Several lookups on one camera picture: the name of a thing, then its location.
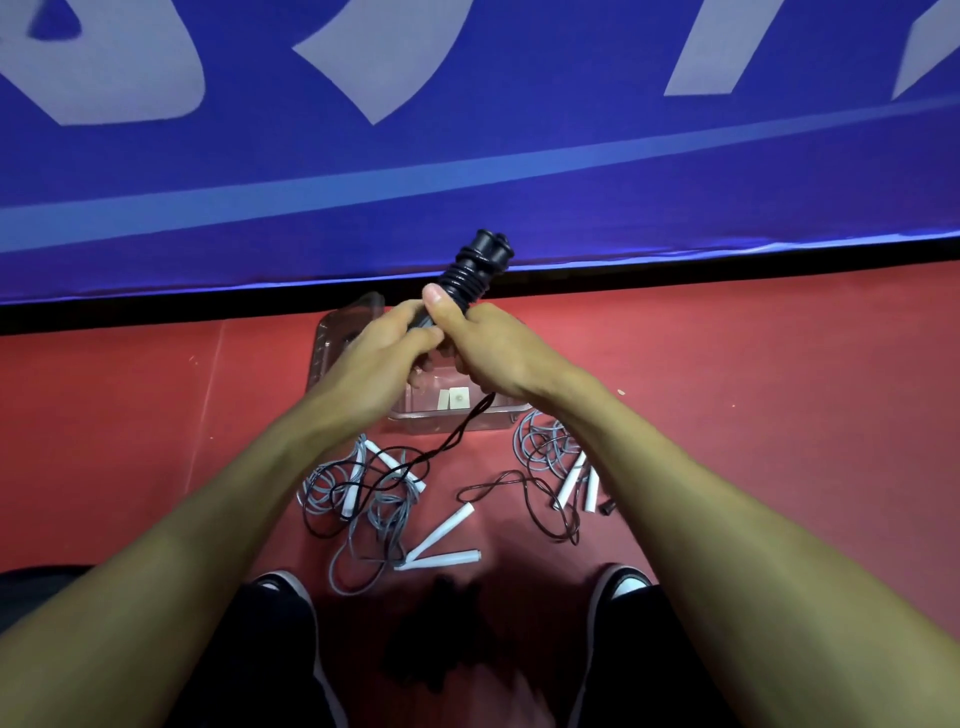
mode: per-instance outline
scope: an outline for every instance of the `blue stripe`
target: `blue stripe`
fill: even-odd
[[[282,182],[157,192],[0,209],[0,253],[183,230],[378,200],[523,180],[638,159],[814,132],[960,104],[960,95],[812,114],[699,132],[550,149],[503,157],[350,172]]]

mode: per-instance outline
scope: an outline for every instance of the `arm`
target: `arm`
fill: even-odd
[[[490,304],[424,300],[464,371],[562,420],[748,725],[956,725],[960,646],[850,559],[697,464]]]
[[[386,414],[442,338],[370,324],[212,481],[0,637],[0,725],[160,725],[304,470]]]

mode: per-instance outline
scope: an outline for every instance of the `black jump rope handle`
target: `black jump rope handle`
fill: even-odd
[[[470,304],[487,293],[490,281],[507,270],[513,256],[514,249],[506,235],[479,230],[473,242],[460,249],[456,261],[437,279],[437,284],[467,313]],[[423,311],[409,328],[432,326],[433,319]]]

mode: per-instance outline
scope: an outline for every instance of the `hand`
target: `hand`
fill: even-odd
[[[422,301],[404,301],[367,324],[298,409],[327,422],[332,416],[343,438],[386,415],[403,394],[414,361],[444,340],[436,328],[407,330],[422,306]]]
[[[457,370],[486,392],[529,401],[548,411],[567,373],[576,370],[532,330],[492,303],[480,303],[464,316],[436,283],[423,288],[423,303],[456,348]]]

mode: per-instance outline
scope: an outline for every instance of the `blue banner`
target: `blue banner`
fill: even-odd
[[[960,231],[960,0],[14,0],[0,302]]]

